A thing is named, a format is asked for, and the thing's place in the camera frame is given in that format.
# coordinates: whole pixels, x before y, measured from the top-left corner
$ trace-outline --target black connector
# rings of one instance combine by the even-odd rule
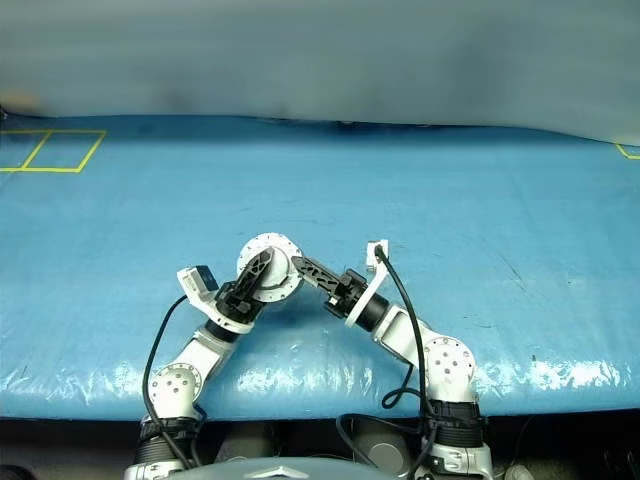
[[[218,289],[218,282],[213,277],[211,270],[206,265],[196,265],[196,271],[200,274],[200,278],[204,282],[204,286],[210,292],[215,292]]]
[[[366,279],[354,270],[348,269],[338,277],[312,258],[293,257],[292,261],[307,282],[329,294],[324,307],[338,318],[349,316],[368,287]],[[384,297],[374,294],[356,319],[356,325],[367,332],[372,331],[388,307],[389,302]]]
[[[222,285],[216,296],[216,308],[222,315],[238,323],[253,322],[264,306],[253,298],[253,294],[269,271],[272,260],[273,248],[269,247],[249,261],[235,282]]]
[[[182,451],[189,450],[189,445],[198,433],[198,422],[192,418],[161,419],[160,426],[154,422],[142,424],[135,464],[156,463],[177,459],[162,433],[167,433],[174,444]]]
[[[222,340],[223,342],[233,343],[240,337],[240,334],[227,330],[212,320],[207,320],[207,323],[204,324],[204,328],[215,338]]]
[[[482,446],[484,419],[477,403],[429,400],[438,426],[436,443],[449,447],[477,448]]]

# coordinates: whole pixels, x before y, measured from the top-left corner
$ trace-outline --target white plastic part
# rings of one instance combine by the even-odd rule
[[[149,383],[149,395],[159,418],[200,418],[193,402],[201,389],[198,370],[186,363],[167,365]]]
[[[434,400],[473,402],[470,384],[476,362],[469,347],[457,338],[440,336],[424,344],[429,386]]]
[[[375,271],[376,274],[367,289],[360,296],[358,302],[354,305],[351,313],[349,313],[349,316],[347,317],[347,320],[344,322],[347,327],[353,327],[355,325],[356,320],[358,320],[358,317],[373,297],[373,294],[376,293],[378,288],[380,288],[380,285],[382,285],[382,282],[387,276],[387,267],[384,263],[378,261],[374,253],[375,248],[378,245],[382,247],[384,254],[389,257],[389,240],[380,240],[378,242],[369,242],[367,244],[367,269]]]
[[[491,450],[485,443],[474,448],[450,447],[436,443],[431,449],[431,456],[434,458],[434,466],[440,466],[449,473],[480,475],[485,480],[494,478]]]
[[[274,251],[271,266],[253,295],[256,300],[266,303],[284,300],[302,284],[302,276],[291,261],[291,257],[302,255],[302,251],[280,233],[263,233],[247,242],[238,257],[238,276],[253,257],[269,247]]]
[[[161,480],[183,470],[180,460],[132,465],[124,472],[124,480]]]
[[[389,258],[389,240],[380,240],[378,242],[369,242],[367,243],[367,270],[370,272],[375,272],[378,269],[378,265],[380,262],[376,258],[376,247],[380,245],[382,247],[382,251]]]
[[[420,319],[418,319],[418,329],[423,346],[440,336],[439,333],[430,330],[428,325]],[[394,356],[418,367],[418,349],[413,335],[413,327],[409,314],[404,308],[398,305],[389,307],[372,335],[374,342],[380,344]]]
[[[176,275],[189,303],[204,313],[212,322],[238,335],[251,331],[253,323],[234,322],[218,311],[215,301],[216,292],[207,290],[197,267],[183,268]]]

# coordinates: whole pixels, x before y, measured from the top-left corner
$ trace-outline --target yellow tape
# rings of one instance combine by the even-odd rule
[[[616,148],[620,151],[620,153],[623,154],[625,157],[627,157],[629,160],[640,160],[640,155],[627,152],[625,148],[619,143],[616,143],[615,145],[616,145]]]
[[[51,134],[53,133],[52,130],[49,130],[44,137],[42,137],[42,140],[40,140],[40,142],[38,143],[38,145],[35,146],[35,148],[33,150],[31,150],[31,153],[29,154],[29,156],[27,157],[27,159],[24,161],[24,163],[20,166],[20,170],[24,170],[26,169],[29,164],[31,163],[31,161],[36,158],[36,155],[38,154],[38,152],[40,151],[40,149],[42,148],[42,146],[47,143],[47,140],[49,140],[49,137],[51,136]]]
[[[44,146],[44,144],[49,140],[51,135],[56,133],[70,133],[70,134],[91,134],[91,135],[99,135],[98,139],[91,146],[89,151],[80,161],[80,164],[76,167],[30,167],[29,164],[33,161],[33,159],[38,155],[40,149]],[[87,165],[91,157],[104,140],[104,137],[107,136],[106,130],[78,130],[78,129],[35,129],[35,130],[0,130],[0,135],[37,135],[44,134],[40,142],[31,150],[29,156],[26,158],[24,163],[19,167],[0,167],[0,172],[33,172],[33,173],[80,173],[82,169]]]

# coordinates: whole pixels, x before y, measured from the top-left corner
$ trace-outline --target gray wall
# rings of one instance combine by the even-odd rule
[[[640,144],[637,0],[0,0],[0,103]]]

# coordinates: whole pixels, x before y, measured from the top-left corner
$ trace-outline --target wrinkled plastic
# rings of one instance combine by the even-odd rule
[[[19,126],[108,134],[79,175],[0,174],[3,416],[140,418],[175,272],[204,263],[229,280],[265,231],[337,272],[365,273],[366,242],[388,238],[419,315],[474,352],[484,414],[639,405],[640,168],[612,145],[209,117]],[[0,141],[0,158],[23,148]],[[389,281],[381,293],[399,301]],[[266,308],[208,383],[211,418],[415,414],[411,397],[381,409],[406,367],[323,301],[305,287]],[[181,306],[156,365],[203,321]]]
[[[629,0],[0,0],[0,104],[539,128],[640,145]]]

